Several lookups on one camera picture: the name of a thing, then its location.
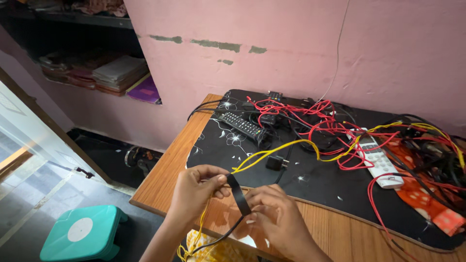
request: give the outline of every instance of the dark shelf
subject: dark shelf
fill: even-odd
[[[21,19],[43,19],[76,24],[133,29],[130,18],[89,15],[78,12],[35,12],[30,10],[10,10],[8,16]]]

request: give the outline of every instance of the cloth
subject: cloth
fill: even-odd
[[[193,247],[194,239],[199,234],[196,230],[191,230],[186,237],[186,246],[189,250],[200,247],[204,244],[211,243],[216,239],[206,234],[201,234],[197,245]],[[225,241],[220,241],[216,245],[212,245],[194,253],[188,258],[188,262],[258,262],[257,256],[248,252],[244,252]]]
[[[399,141],[389,142],[387,147],[410,169],[414,169],[416,167],[413,161],[413,155],[411,152],[403,150],[403,146],[400,146]],[[407,171],[397,167],[396,169],[399,173],[411,176]],[[423,173],[419,173],[419,176],[423,179],[430,179]],[[466,223],[466,219],[464,217],[440,204],[437,200],[430,196],[429,193],[416,180],[405,178],[403,178],[403,180],[404,185],[401,188],[395,189],[395,191],[404,202],[414,208],[419,214],[425,217],[426,220],[434,223],[449,236],[453,236],[456,233],[464,231],[464,228],[462,228],[462,226],[464,226]],[[428,184],[427,186],[431,191],[434,192],[436,196],[445,200],[438,192],[436,187],[430,186]],[[462,201],[462,199],[446,190],[445,194],[450,199],[452,199],[454,203]]]

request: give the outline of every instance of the black plug adapter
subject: black plug adapter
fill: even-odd
[[[275,171],[279,171],[282,167],[288,167],[290,161],[283,159],[281,156],[268,156],[265,167]]]

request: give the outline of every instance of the white remote control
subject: white remote control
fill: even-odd
[[[371,135],[367,134],[359,139],[359,144],[362,147],[362,149],[372,149],[379,146],[377,142],[374,140],[374,138]],[[362,151],[358,151],[358,154],[359,156],[363,157]],[[393,166],[393,164],[390,162],[390,159],[388,159],[388,157],[385,155],[382,149],[377,148],[370,151],[364,151],[364,154],[366,160],[364,161],[364,164],[366,166],[372,166],[368,161],[374,163],[374,167],[368,168],[369,172],[374,178],[386,173],[398,173],[398,170]],[[399,188],[404,184],[403,179],[399,176],[380,177],[379,179],[377,179],[377,183],[385,189]]]

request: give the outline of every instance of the yellow fabric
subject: yellow fabric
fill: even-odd
[[[191,230],[186,238],[186,246],[189,250],[194,250],[197,247],[211,243],[216,239],[206,234],[200,234],[200,239],[195,247],[194,240],[199,232]],[[232,245],[221,241],[216,245],[209,246],[199,250],[188,258],[188,262],[258,262],[257,256],[248,252],[244,252]]]

